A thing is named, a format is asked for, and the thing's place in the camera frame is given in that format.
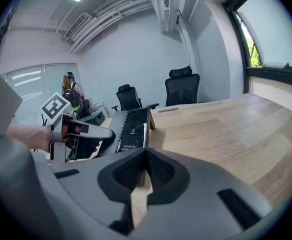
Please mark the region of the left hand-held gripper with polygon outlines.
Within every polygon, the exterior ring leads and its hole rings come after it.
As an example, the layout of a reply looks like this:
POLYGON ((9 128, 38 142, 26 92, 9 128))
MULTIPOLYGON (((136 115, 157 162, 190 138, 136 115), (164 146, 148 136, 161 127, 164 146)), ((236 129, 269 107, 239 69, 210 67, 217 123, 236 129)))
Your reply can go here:
POLYGON ((71 103, 57 92, 42 105, 41 111, 51 136, 48 162, 88 159, 102 140, 114 137, 109 128, 78 121, 71 103))

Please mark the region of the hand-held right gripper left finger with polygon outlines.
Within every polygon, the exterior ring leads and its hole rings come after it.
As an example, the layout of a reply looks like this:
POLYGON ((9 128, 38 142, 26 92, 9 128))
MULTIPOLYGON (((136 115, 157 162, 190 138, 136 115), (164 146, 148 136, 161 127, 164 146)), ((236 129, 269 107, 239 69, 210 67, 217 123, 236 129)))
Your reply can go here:
POLYGON ((52 166, 49 188, 66 236, 145 236, 135 227, 131 195, 146 167, 146 149, 52 166))

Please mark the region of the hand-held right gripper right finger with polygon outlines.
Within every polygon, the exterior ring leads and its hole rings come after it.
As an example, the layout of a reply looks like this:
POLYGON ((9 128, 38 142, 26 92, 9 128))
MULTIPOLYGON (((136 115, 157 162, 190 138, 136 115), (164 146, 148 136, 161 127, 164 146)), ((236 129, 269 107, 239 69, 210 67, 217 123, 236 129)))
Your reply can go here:
POLYGON ((231 238, 273 209, 262 194, 221 166, 166 150, 148 151, 183 165, 190 180, 174 202, 148 206, 134 238, 231 238))

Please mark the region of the person's left forearm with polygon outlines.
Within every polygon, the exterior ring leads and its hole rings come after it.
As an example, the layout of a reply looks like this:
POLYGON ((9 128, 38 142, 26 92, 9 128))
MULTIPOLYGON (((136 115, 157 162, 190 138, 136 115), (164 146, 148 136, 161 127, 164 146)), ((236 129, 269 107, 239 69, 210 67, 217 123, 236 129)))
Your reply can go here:
POLYGON ((18 140, 29 149, 49 152, 52 142, 50 127, 11 123, 6 134, 8 138, 18 140))

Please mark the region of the teal box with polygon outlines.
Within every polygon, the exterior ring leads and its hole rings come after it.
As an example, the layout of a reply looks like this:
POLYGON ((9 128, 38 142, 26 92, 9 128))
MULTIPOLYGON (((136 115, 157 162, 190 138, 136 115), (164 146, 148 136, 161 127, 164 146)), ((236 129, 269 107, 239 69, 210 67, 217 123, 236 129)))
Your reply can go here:
POLYGON ((96 126, 100 126, 104 122, 104 120, 105 120, 105 117, 104 117, 103 112, 101 111, 80 119, 80 121, 84 123, 88 123, 88 124, 96 125, 96 126))

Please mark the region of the black backpack with green trim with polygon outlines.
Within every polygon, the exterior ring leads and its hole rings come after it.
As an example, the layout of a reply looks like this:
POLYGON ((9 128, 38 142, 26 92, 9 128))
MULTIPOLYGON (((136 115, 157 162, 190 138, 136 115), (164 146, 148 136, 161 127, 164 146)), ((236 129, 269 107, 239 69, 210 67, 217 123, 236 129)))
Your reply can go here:
POLYGON ((62 96, 71 103, 72 110, 80 115, 84 108, 83 101, 79 94, 72 89, 67 89, 63 92, 62 96))

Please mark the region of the black rectangular box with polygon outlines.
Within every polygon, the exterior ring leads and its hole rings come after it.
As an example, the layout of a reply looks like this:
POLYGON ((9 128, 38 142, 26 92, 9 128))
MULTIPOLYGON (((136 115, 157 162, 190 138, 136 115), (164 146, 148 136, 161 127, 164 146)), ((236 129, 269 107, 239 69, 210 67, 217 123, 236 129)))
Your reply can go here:
POLYGON ((155 123, 148 107, 129 110, 119 138, 116 152, 147 148, 150 130, 155 123))

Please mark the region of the grey window blinds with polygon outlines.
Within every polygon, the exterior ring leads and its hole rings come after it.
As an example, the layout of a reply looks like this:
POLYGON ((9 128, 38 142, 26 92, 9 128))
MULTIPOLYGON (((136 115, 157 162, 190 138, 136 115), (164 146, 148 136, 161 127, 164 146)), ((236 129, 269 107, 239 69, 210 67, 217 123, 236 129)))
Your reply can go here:
POLYGON ((41 64, 4 74, 6 82, 22 99, 13 122, 42 125, 40 107, 54 93, 62 94, 63 75, 67 72, 72 72, 81 83, 75 63, 41 64))

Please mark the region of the black office chair with headrest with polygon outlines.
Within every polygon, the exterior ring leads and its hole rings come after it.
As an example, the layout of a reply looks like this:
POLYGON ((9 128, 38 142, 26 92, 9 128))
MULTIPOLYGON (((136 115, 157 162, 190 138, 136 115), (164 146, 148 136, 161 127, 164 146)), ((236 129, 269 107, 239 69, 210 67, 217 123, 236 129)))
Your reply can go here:
POLYGON ((157 70, 147 75, 146 92, 154 99, 145 107, 155 109, 160 105, 158 99, 166 94, 165 106, 197 104, 199 102, 198 89, 200 75, 193 73, 188 65, 169 71, 169 76, 164 78, 162 72, 157 70))

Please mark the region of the white air vent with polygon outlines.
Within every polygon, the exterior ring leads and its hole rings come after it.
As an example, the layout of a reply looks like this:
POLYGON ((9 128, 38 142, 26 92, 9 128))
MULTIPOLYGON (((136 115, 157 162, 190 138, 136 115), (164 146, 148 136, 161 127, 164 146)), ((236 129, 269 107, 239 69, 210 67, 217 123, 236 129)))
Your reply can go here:
POLYGON ((91 14, 86 12, 82 13, 65 33, 64 37, 66 40, 71 40, 91 19, 91 14))

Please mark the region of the group of white ceiling pipes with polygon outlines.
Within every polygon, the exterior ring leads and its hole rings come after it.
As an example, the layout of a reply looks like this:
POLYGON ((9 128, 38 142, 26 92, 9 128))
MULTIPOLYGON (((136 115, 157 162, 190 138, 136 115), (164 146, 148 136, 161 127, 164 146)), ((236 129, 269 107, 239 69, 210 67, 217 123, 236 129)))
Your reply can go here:
POLYGON ((71 40, 68 50, 76 54, 82 50, 93 38, 101 34, 108 27, 120 20, 136 13, 154 9, 157 15, 161 34, 174 30, 181 30, 179 24, 180 0, 108 0, 94 9, 89 21, 71 40))

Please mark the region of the black window frame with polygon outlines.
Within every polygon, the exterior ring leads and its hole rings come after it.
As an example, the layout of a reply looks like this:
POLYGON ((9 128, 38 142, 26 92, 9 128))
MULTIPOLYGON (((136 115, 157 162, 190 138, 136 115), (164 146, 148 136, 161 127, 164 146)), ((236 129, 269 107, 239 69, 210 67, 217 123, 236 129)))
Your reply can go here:
POLYGON ((292 85, 291 0, 226 0, 222 7, 239 42, 244 92, 251 78, 292 85))

